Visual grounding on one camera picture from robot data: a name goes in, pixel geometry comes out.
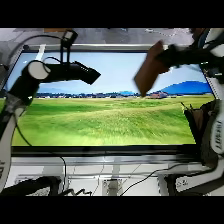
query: screen bezel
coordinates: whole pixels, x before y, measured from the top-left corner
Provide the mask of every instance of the screen bezel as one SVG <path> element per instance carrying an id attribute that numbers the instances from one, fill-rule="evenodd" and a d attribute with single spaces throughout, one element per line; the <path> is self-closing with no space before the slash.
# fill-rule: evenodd
<path id="1" fill-rule="evenodd" d="M 76 45 L 71 48 L 71 52 L 115 52 L 115 53 L 147 53 L 152 45 Z M 22 53 L 38 53 L 40 45 L 26 47 L 21 50 L 15 62 L 10 67 L 7 79 L 9 78 L 15 64 Z M 59 52 L 60 45 L 46 45 L 44 53 Z M 156 156 L 156 161 L 160 161 L 164 155 L 175 155 L 178 159 L 187 161 L 197 158 L 199 160 L 199 147 L 196 144 L 183 145 L 132 145 L 132 146 L 12 146 L 12 156 L 14 157 L 46 157 L 52 154 L 60 156 Z"/>

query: large display screen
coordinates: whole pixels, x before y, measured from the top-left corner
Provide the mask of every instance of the large display screen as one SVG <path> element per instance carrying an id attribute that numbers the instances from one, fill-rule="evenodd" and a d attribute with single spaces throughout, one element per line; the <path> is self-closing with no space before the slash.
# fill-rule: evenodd
<path id="1" fill-rule="evenodd" d="M 8 88 L 36 55 L 21 54 Z M 44 53 L 42 59 L 49 56 L 60 58 L 59 53 Z M 181 102 L 199 108 L 214 100 L 203 73 L 195 65 L 171 68 L 141 98 L 133 78 L 145 57 L 146 53 L 72 52 L 71 61 L 92 67 L 101 76 L 93 85 L 41 84 L 19 120 L 24 136 L 33 146 L 195 144 Z M 26 146 L 17 130 L 12 143 Z"/>

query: sky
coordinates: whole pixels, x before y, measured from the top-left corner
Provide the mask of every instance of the sky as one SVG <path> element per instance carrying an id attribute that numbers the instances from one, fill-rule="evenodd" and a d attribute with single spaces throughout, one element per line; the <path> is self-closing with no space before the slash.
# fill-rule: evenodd
<path id="1" fill-rule="evenodd" d="M 31 60 L 35 60 L 37 53 L 23 53 L 15 65 L 10 78 L 8 87 L 11 88 L 22 69 Z M 42 60 L 46 57 L 56 57 L 60 59 L 60 54 L 56 52 L 44 53 Z M 70 61 L 78 61 L 87 67 L 94 68 L 101 76 L 92 85 L 80 80 L 55 82 L 41 84 L 38 92 L 52 93 L 107 93 L 132 91 L 139 92 L 133 78 L 139 70 L 146 57 L 146 53 L 115 53 L 115 52 L 72 52 Z M 48 59 L 46 63 L 58 63 Z M 172 84 L 185 81 L 199 81 L 206 83 L 206 79 L 197 65 L 184 65 L 179 69 L 171 68 L 169 72 L 160 74 L 153 88 L 149 92 L 161 90 Z"/>

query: grass field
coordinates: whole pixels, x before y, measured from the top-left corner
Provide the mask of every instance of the grass field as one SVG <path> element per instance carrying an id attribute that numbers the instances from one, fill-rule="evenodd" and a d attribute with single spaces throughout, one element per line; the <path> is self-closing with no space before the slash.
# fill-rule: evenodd
<path id="1" fill-rule="evenodd" d="M 19 125 L 34 146 L 191 144 L 180 102 L 198 108 L 213 99 L 35 99 Z M 26 145 L 17 130 L 13 145 Z"/>

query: black screen frame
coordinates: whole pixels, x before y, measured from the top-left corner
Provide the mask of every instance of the black screen frame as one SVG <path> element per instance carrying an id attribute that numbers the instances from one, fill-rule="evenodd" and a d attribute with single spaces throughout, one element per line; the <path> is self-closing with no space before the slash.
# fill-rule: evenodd
<path id="1" fill-rule="evenodd" d="M 90 46 L 90 48 L 85 49 L 85 46 L 81 45 L 81 49 L 71 49 L 71 52 L 115 52 L 115 53 L 147 53 L 150 45 L 141 45 L 141 49 L 137 49 L 138 46 L 115 46 L 115 49 L 103 45 L 100 46 Z M 18 57 L 15 59 L 14 64 L 10 67 L 8 76 L 3 80 L 4 87 L 10 74 L 19 60 L 22 53 L 38 53 L 39 46 L 26 47 L 26 50 L 21 50 Z M 44 53 L 59 52 L 59 46 L 50 46 L 51 49 L 46 49 Z M 12 146 L 12 156 L 13 157 L 52 157 L 52 156 L 63 156 L 63 157 L 95 157 L 107 155 L 115 156 L 142 156 L 142 155 L 176 155 L 182 162 L 189 161 L 200 161 L 200 147 L 197 144 L 183 144 L 183 145 L 130 145 L 130 146 Z"/>

